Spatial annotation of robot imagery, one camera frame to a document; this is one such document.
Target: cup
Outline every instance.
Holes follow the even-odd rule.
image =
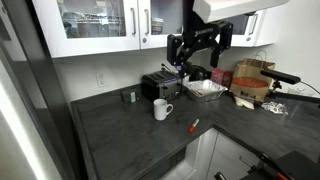
[[[173,110],[173,105],[168,104],[164,99],[156,99],[153,101],[153,114],[154,118],[158,121],[165,120],[167,115],[170,114]]]

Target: kitchen counter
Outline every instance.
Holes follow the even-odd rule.
[[[167,119],[157,121],[151,101],[141,95],[139,101],[123,104],[120,90],[74,101],[72,108],[90,179],[140,179],[212,127],[274,159],[295,150],[317,161],[320,109],[311,103],[274,101],[288,105],[289,115],[238,107],[226,95],[195,103],[183,94],[169,102],[174,110]],[[196,119],[200,122],[189,134]]]

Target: wall outlet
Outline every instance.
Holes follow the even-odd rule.
[[[106,81],[106,74],[104,73],[97,73],[97,82],[98,82],[98,87],[105,87],[107,86],[107,81]]]

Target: cabinet handle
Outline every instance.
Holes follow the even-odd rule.
[[[133,17],[133,33],[132,35],[136,34],[136,13],[134,12],[134,9],[130,9],[132,11],[132,17]]]
[[[147,17],[147,32],[145,33],[147,35],[149,34],[149,10],[145,9],[144,12],[146,13],[146,17]]]
[[[258,15],[259,14],[253,15],[253,26],[251,28],[251,31],[250,31],[249,35],[254,33],[254,29],[256,28],[256,24],[257,24],[257,20],[258,20]]]

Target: black toaster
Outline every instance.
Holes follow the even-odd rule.
[[[180,96],[182,80],[178,74],[158,71],[142,77],[142,94],[151,101],[162,98],[166,100]]]

